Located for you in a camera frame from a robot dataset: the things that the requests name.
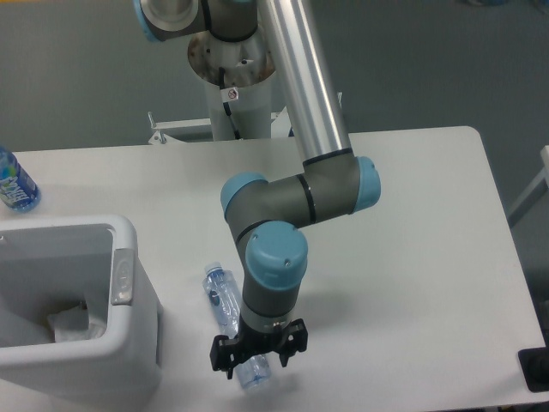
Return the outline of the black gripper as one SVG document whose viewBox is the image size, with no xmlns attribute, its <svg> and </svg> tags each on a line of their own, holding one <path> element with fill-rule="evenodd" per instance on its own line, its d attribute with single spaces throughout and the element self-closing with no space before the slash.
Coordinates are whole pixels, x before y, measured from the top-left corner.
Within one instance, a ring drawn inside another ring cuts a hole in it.
<svg viewBox="0 0 549 412">
<path fill-rule="evenodd" d="M 305 352 L 307 345 L 308 330 L 302 318 L 293 320 L 285 327 L 275 326 L 270 332 L 260 332 L 240 317 L 235 337 L 214 337 L 209 358 L 215 372 L 224 372 L 228 379 L 232 379 L 235 368 L 242 364 L 243 359 L 276 352 L 281 366 L 287 367 L 289 359 L 297 353 Z"/>
</svg>

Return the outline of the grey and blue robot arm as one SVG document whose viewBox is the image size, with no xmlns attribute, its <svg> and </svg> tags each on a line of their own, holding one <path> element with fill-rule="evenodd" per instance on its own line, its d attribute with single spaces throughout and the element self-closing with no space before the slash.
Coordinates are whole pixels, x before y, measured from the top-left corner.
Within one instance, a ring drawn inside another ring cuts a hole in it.
<svg viewBox="0 0 549 412">
<path fill-rule="evenodd" d="M 280 79 L 301 166 L 268 179 L 241 172 L 220 192 L 222 213 L 244 272 L 238 329 L 214 338 L 211 367 L 232 375 L 249 358 L 282 364 L 306 350 L 294 309 L 308 268 L 303 228 L 374 206 L 381 181 L 354 153 L 332 87 L 309 1 L 137 1 L 152 41 L 204 39 L 193 59 L 219 92 Z"/>
</svg>

